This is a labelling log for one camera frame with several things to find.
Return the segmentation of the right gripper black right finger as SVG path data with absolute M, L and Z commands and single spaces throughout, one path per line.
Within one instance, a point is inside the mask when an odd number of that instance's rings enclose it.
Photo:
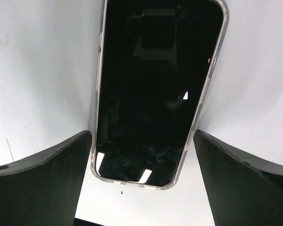
M 283 226 L 283 165 L 202 130 L 193 141 L 216 226 Z

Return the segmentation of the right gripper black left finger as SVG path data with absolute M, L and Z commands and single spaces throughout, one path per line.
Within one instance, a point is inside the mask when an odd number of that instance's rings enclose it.
M 87 130 L 0 166 L 0 226 L 71 226 L 92 145 Z

